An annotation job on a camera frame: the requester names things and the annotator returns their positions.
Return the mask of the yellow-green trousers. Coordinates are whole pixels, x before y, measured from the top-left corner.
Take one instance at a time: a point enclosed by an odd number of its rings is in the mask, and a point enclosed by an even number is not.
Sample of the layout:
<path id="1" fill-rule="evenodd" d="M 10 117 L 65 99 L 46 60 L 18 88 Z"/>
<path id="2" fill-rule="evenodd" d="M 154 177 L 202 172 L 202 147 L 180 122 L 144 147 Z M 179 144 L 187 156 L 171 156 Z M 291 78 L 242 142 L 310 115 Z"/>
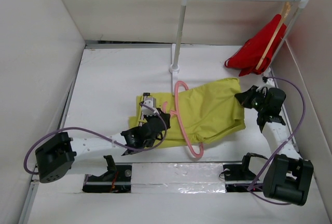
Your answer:
<path id="1" fill-rule="evenodd" d="M 210 144 L 223 137 L 245 129 L 244 108 L 235 98 L 241 92 L 238 78 L 224 78 L 178 93 L 179 113 L 186 134 L 192 144 Z M 157 106 L 171 113 L 175 110 L 175 96 L 172 93 L 150 93 Z M 143 95 L 136 97 L 136 116 L 129 117 L 129 128 L 138 126 Z M 180 130 L 177 117 L 170 121 L 165 141 L 159 148 L 187 146 Z"/>

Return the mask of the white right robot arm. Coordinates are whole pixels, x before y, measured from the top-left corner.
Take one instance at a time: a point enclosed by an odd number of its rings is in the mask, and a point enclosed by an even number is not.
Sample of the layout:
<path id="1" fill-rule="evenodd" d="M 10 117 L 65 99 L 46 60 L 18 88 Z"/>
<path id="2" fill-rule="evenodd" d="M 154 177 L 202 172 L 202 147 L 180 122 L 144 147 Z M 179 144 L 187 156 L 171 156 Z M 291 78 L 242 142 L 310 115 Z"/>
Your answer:
<path id="1" fill-rule="evenodd" d="M 235 94 L 241 106 L 257 111 L 257 124 L 272 152 L 262 167 L 265 174 L 262 192 L 265 197 L 286 204 L 303 206 L 308 197 L 313 164 L 304 160 L 290 143 L 286 123 L 280 115 L 286 99 L 283 90 L 276 87 L 252 86 Z"/>

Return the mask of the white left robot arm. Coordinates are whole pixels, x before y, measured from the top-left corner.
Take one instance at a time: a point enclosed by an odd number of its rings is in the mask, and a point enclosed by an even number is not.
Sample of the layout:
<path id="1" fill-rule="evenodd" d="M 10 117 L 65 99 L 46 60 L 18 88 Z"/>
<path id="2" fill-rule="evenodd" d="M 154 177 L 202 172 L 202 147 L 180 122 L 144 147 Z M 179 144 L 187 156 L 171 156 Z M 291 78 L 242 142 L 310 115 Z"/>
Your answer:
<path id="1" fill-rule="evenodd" d="M 146 122 L 121 133 L 107 137 L 84 128 L 93 138 L 71 138 L 69 128 L 48 134 L 35 150 L 39 181 L 52 183 L 67 174 L 91 174 L 103 180 L 115 176 L 112 158 L 128 156 L 159 147 L 170 128 L 170 114 L 155 109 L 144 116 Z"/>

